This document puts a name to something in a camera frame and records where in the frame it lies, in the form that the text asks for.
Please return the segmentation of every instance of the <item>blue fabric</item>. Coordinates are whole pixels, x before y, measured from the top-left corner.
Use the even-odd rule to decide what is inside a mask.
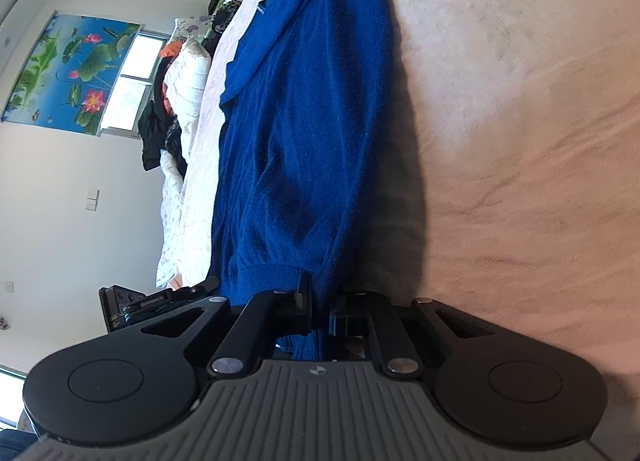
[[[11,461],[38,440],[35,434],[21,430],[0,430],[0,461]]]
[[[267,0],[227,66],[210,273],[232,304],[311,273],[317,330],[296,359],[322,358],[353,269],[391,52],[387,0]]]

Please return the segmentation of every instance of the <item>bed sheet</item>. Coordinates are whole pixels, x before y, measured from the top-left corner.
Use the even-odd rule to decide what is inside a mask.
[[[214,58],[181,270],[206,275],[218,98],[259,0]],[[603,372],[596,443],[640,450],[640,0],[391,0],[392,122],[358,276],[573,351]]]
[[[225,121],[220,110],[220,95],[225,88],[226,64],[233,60],[238,41],[254,18],[260,1],[242,1],[213,56],[182,189],[184,203],[176,261],[184,285],[203,281],[209,271],[211,220],[218,187],[218,141]]]

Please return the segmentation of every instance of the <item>metal rivet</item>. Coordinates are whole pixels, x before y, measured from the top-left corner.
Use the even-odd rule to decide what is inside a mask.
[[[211,369],[221,375],[235,375],[242,371],[243,367],[241,360],[230,357],[219,358],[211,364]]]
[[[410,375],[418,370],[418,362],[411,358],[394,358],[386,365],[392,373]]]

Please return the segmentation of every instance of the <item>window frame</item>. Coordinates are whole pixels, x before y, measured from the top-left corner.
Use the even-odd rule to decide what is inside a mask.
[[[22,380],[23,382],[27,378],[27,376],[23,373],[19,373],[17,371],[4,367],[3,365],[0,365],[0,376],[3,376],[3,375],[6,375],[12,378],[18,378],[18,380]],[[13,421],[9,421],[8,418],[0,414],[0,430],[6,429],[6,428],[15,429],[17,426],[18,426],[17,422],[14,423]]]
[[[164,41],[164,44],[160,48],[161,50],[162,50],[162,48],[164,48],[167,45],[167,43],[169,42],[169,39],[171,37],[171,35],[168,35],[168,34],[161,34],[160,32],[152,32],[152,31],[149,31],[149,30],[140,30],[139,32],[137,32],[136,37],[139,36],[139,35],[142,35],[143,37],[155,38],[155,39]],[[127,60],[127,57],[125,57],[125,59],[124,59],[124,61],[122,63],[123,66],[124,66],[124,62],[126,62],[126,60]],[[149,99],[153,95],[154,82],[156,80],[156,74],[158,73],[158,67],[160,66],[160,61],[161,60],[162,60],[162,58],[160,56],[156,57],[156,64],[153,67],[153,70],[152,70],[151,75],[150,75],[149,78],[145,79],[145,78],[140,78],[138,76],[125,75],[125,74],[119,74],[118,75],[118,78],[120,78],[120,77],[128,78],[130,80],[135,80],[136,82],[140,82],[140,83],[145,84],[145,93],[142,95],[142,99],[140,100],[140,105],[138,106],[138,112],[136,113],[136,118],[133,121],[133,127],[131,128],[130,131],[127,131],[127,130],[121,129],[121,128],[116,128],[116,127],[104,127],[103,128],[102,127],[102,121],[100,121],[100,131],[99,131],[100,136],[102,136],[103,134],[111,134],[113,136],[123,136],[125,138],[133,138],[133,139],[136,139],[136,140],[140,139],[140,133],[138,132],[138,121],[140,120],[140,117],[142,116],[142,111],[145,110],[145,107],[148,104]],[[107,102],[107,105],[105,107],[105,111],[107,110],[108,107],[109,107],[109,102]]]

